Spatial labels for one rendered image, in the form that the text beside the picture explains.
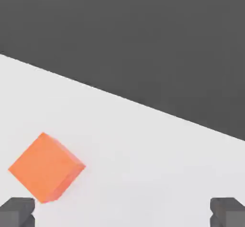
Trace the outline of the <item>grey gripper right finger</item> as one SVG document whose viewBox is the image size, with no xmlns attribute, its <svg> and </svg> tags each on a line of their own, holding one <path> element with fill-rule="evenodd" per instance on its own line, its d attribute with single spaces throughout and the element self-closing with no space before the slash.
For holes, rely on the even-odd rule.
<svg viewBox="0 0 245 227">
<path fill-rule="evenodd" d="M 233 197 L 210 200 L 210 227 L 245 227 L 245 206 Z"/>
</svg>

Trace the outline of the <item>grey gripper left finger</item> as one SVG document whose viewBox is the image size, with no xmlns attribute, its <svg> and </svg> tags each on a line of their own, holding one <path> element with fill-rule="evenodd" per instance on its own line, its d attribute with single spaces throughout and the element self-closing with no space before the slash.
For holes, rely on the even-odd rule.
<svg viewBox="0 0 245 227">
<path fill-rule="evenodd" d="M 35 200 L 11 197 L 0 206 L 0 227 L 35 227 Z"/>
</svg>

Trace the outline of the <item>large orange box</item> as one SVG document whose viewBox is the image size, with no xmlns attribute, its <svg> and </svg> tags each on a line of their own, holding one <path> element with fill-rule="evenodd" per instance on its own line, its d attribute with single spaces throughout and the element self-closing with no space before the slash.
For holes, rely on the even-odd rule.
<svg viewBox="0 0 245 227">
<path fill-rule="evenodd" d="M 85 168 L 61 142 L 43 132 L 8 170 L 44 204 L 57 200 Z"/>
</svg>

